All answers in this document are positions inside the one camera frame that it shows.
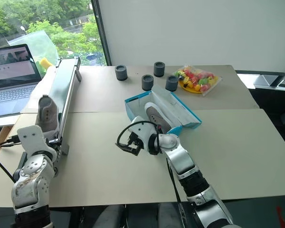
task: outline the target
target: laptop screen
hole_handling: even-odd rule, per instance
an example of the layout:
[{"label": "laptop screen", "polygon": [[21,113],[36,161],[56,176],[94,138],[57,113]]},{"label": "laptop screen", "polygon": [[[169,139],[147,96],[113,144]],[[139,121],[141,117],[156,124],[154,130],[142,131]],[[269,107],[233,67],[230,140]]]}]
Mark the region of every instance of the laptop screen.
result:
[{"label": "laptop screen", "polygon": [[0,48],[0,88],[41,81],[28,46]]}]

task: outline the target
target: black cable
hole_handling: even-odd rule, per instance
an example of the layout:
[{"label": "black cable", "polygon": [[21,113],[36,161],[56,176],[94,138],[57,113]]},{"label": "black cable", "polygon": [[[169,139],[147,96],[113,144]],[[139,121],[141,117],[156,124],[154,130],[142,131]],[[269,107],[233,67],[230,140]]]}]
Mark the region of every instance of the black cable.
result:
[{"label": "black cable", "polygon": [[[7,141],[0,143],[0,146],[2,146],[3,144],[8,143]],[[7,169],[0,163],[0,168],[3,169],[3,171],[8,175],[8,177],[14,182],[16,183],[15,179],[13,178],[13,176],[9,173],[9,171],[7,171]]]},{"label": "black cable", "polygon": [[179,213],[180,213],[181,222],[182,222],[183,227],[186,228],[187,227],[187,220],[186,220],[184,208],[183,208],[183,205],[181,203],[178,190],[176,188],[176,184],[175,184],[172,168],[171,168],[171,166],[170,166],[170,164],[169,164],[167,159],[166,159],[166,165],[167,165],[167,169],[168,169],[169,174],[170,174],[171,181],[172,181],[173,186],[174,186],[174,191],[175,191],[175,195],[176,195],[176,199],[177,199],[177,205],[178,205],[178,209],[179,209]]},{"label": "black cable", "polygon": [[[157,137],[157,151],[158,152],[161,152],[160,151],[160,147],[159,147],[159,133],[162,133],[162,130],[161,130],[161,125],[159,124],[156,124],[156,123],[153,123],[151,121],[146,121],[146,120],[143,120],[143,121],[137,121],[137,122],[134,122],[132,124],[130,124],[129,126],[127,126],[126,128],[124,128],[120,134],[118,135],[118,138],[117,138],[117,145],[120,145],[120,138],[122,137],[122,135],[125,133],[125,131],[127,129],[129,129],[130,127],[134,126],[134,125],[137,125],[137,124],[143,124],[143,123],[150,123],[152,125],[154,125],[156,127],[156,137]],[[174,186],[174,190],[175,190],[175,195],[176,195],[176,199],[177,199],[177,204],[178,204],[178,208],[179,208],[179,213],[180,213],[180,217],[181,217],[181,222],[182,222],[182,225],[183,227],[187,228],[187,221],[186,221],[186,216],[185,216],[185,212],[184,212],[184,208],[182,206],[182,203],[181,203],[181,200],[180,200],[180,196],[178,194],[178,190],[176,188],[176,184],[175,184],[175,180],[174,180],[174,176],[173,176],[173,171],[168,163],[168,160],[166,160],[166,164],[167,164],[167,169],[169,171],[169,174],[170,174],[170,178],[171,178],[171,181],[173,183],[173,186]]]},{"label": "black cable", "polygon": [[118,135],[117,143],[116,143],[116,144],[117,144],[117,145],[120,145],[120,138],[122,137],[122,135],[125,133],[125,131],[126,131],[127,129],[129,129],[130,127],[132,127],[132,126],[134,126],[134,125],[137,125],[137,124],[144,124],[144,123],[148,123],[148,124],[150,123],[150,124],[154,125],[154,126],[156,127],[156,129],[158,128],[158,125],[157,125],[156,123],[151,122],[151,121],[141,120],[141,121],[134,122],[134,123],[130,124],[129,126],[127,126],[126,128],[124,128],[124,129],[120,132],[120,134]]},{"label": "black cable", "polygon": [[2,145],[1,147],[11,147],[11,146],[16,146],[20,145],[21,143],[13,143],[13,144],[7,144],[7,145]]}]

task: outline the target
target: tabletop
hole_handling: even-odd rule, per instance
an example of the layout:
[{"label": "tabletop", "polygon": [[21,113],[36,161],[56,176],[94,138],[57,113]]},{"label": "tabletop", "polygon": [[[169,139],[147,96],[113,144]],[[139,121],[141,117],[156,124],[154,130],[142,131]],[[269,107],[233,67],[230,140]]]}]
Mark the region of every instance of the tabletop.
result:
[{"label": "tabletop", "polygon": [[[221,76],[222,81],[206,96],[191,94],[184,91],[179,85],[174,92],[192,110],[209,109],[250,109],[259,108],[248,89],[237,76],[230,65],[223,66],[196,66]],[[154,77],[154,84],[165,88],[166,78],[179,69],[180,66],[166,66],[163,77]],[[81,66],[82,82],[75,84],[73,102],[70,112],[122,112],[125,110],[124,100],[143,93],[141,77],[153,74],[152,66],[127,66],[128,78],[118,81],[113,66]],[[34,90],[31,100],[22,113],[37,113],[37,104],[42,94],[49,94],[48,86],[55,76],[51,69],[38,89]]]},{"label": "tabletop", "polygon": [[14,125],[19,116],[20,114],[0,117],[0,127]]},{"label": "tabletop", "polygon": [[[195,113],[202,124],[184,129],[180,140],[223,200],[285,195],[285,142],[262,109]],[[10,135],[35,119],[22,114]],[[129,124],[125,112],[69,114],[70,151],[52,179],[51,207],[176,201],[162,154],[134,156],[114,144]],[[2,148],[0,161],[13,172],[22,152],[21,145]],[[0,207],[12,206],[12,186],[0,170]],[[186,200],[178,181],[177,188]]]}]

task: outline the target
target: shoe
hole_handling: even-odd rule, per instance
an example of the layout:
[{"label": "shoe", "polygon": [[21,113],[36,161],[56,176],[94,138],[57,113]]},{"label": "shoe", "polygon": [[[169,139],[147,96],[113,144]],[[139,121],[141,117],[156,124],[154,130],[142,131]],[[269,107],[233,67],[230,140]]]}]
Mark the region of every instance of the shoe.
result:
[{"label": "shoe", "polygon": [[55,139],[59,133],[58,107],[47,95],[39,99],[39,108],[36,125],[40,126],[45,138],[49,141]]},{"label": "shoe", "polygon": [[173,123],[164,115],[156,104],[153,102],[147,102],[144,105],[144,110],[151,122],[161,125],[163,134],[166,134],[172,129]]}]

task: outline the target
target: black cup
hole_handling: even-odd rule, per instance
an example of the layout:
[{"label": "black cup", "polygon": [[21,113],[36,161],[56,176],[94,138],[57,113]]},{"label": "black cup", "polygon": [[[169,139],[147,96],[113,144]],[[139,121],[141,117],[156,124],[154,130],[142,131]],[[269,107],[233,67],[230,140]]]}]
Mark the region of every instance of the black cup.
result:
[{"label": "black cup", "polygon": [[154,76],[162,77],[165,74],[165,63],[156,62],[154,63]]},{"label": "black cup", "polygon": [[154,78],[151,75],[143,75],[141,78],[141,87],[145,91],[152,89],[154,84]]},{"label": "black cup", "polygon": [[124,81],[128,78],[127,68],[125,65],[115,66],[115,73],[119,81]]},{"label": "black cup", "polygon": [[174,92],[177,89],[177,86],[178,86],[178,77],[174,75],[167,77],[165,83],[165,89]]}]

